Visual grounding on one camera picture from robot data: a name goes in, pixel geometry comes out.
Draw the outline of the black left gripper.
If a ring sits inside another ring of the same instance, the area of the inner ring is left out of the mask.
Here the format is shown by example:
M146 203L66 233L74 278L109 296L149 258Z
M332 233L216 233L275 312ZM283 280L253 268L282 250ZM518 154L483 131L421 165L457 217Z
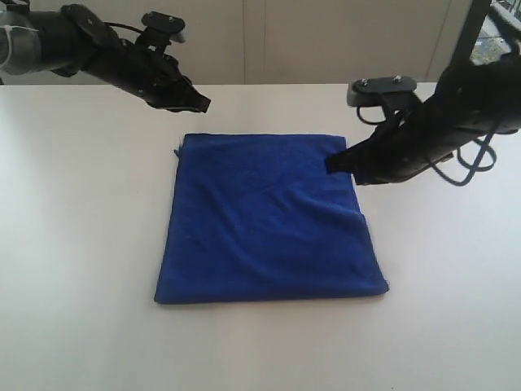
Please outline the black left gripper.
M211 103L182 75L175 59L141 50L125 39L100 47L85 63L85 73L142 99L153 108L206 113Z

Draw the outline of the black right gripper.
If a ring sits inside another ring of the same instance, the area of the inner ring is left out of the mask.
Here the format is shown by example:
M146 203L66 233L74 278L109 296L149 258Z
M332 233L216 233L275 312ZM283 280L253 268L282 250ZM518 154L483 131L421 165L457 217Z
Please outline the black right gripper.
M456 150L456 117L440 109L392 110L366 140L325 159L328 174L358 185L401 183Z

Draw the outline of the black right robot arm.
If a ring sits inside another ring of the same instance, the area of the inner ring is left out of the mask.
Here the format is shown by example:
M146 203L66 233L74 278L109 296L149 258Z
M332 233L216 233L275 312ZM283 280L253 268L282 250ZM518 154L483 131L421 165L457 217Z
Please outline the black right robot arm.
M328 173L350 173L356 184L400 183L451 158L467 169L454 186L465 186L485 156L497 154L490 145L496 134L515 134L520 128L520 58L503 55L498 61L448 67L432 96L422 101L411 77L379 77L353 82L348 106L381 108L384 118L373 122L374 133L348 149L328 156Z

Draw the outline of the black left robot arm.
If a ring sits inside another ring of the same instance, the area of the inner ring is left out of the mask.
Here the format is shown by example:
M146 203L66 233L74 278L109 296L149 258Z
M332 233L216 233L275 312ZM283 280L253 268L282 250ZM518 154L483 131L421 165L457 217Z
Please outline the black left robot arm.
M208 111L200 94L166 54L183 43L183 19L149 11L134 42L119 37L117 23L99 19L88 7L67 4L58 11L33 11L28 1L6 1L1 11L1 70L12 76L84 72L169 112Z

